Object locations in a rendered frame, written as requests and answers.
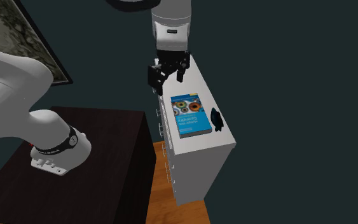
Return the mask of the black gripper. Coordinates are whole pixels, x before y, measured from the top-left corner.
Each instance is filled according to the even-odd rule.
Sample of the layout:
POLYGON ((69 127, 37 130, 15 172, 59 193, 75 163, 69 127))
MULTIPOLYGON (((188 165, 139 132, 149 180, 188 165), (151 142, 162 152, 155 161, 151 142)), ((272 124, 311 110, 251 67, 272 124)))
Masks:
POLYGON ((158 95, 163 95, 163 84, 169 77, 167 68, 177 66, 176 79, 182 83, 186 70, 190 67, 189 51, 157 50, 158 65, 148 66, 148 84, 158 95))

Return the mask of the blue book with circles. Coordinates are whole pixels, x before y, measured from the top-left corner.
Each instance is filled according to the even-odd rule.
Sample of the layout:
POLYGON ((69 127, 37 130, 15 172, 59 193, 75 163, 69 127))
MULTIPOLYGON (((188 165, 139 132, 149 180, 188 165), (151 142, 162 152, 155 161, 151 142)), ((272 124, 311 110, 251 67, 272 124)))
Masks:
POLYGON ((212 132, 211 124, 197 93, 173 96, 170 101, 181 139, 212 132))

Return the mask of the small dark teal object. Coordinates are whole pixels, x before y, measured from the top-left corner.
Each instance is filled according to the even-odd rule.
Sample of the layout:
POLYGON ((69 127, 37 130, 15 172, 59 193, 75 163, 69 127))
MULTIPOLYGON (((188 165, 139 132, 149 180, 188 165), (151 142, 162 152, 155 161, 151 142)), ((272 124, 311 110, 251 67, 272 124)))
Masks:
POLYGON ((218 112, 215 108, 211 109, 210 120, 212 124, 215 126, 215 131, 222 131, 224 127, 223 119, 221 117, 220 112, 218 112))

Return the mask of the white chest of drawers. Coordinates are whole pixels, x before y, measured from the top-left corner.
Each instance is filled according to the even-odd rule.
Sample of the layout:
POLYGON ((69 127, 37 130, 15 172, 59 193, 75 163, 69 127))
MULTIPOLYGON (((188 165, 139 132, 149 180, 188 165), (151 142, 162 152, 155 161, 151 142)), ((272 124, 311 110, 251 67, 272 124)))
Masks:
POLYGON ((179 137, 170 98, 194 93, 200 96, 200 102, 208 117, 212 109, 221 111, 194 58, 191 57, 183 82, 178 82, 174 73, 163 84, 163 95, 158 97, 159 108, 156 110, 161 119, 159 131, 164 139, 162 150, 167 157, 167 179, 172 185, 178 206, 205 198, 230 151, 236 146, 236 140, 225 121, 221 131, 213 130, 210 134, 179 137))

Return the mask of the dark robot stand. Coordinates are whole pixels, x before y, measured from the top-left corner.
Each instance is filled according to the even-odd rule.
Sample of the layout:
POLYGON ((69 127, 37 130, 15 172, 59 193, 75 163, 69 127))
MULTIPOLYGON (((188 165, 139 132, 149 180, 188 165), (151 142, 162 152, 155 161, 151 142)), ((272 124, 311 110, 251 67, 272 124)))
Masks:
POLYGON ((142 111, 54 107, 86 134, 89 157, 58 176, 23 142, 0 170, 0 223, 146 224, 156 154, 142 111))

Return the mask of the framed wall picture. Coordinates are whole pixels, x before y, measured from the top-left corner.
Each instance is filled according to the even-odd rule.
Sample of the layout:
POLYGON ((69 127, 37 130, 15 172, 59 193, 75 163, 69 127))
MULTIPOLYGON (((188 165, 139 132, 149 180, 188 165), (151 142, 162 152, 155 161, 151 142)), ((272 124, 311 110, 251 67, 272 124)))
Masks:
POLYGON ((0 0, 0 52, 42 62, 53 75, 53 85, 73 81, 20 0, 0 0))

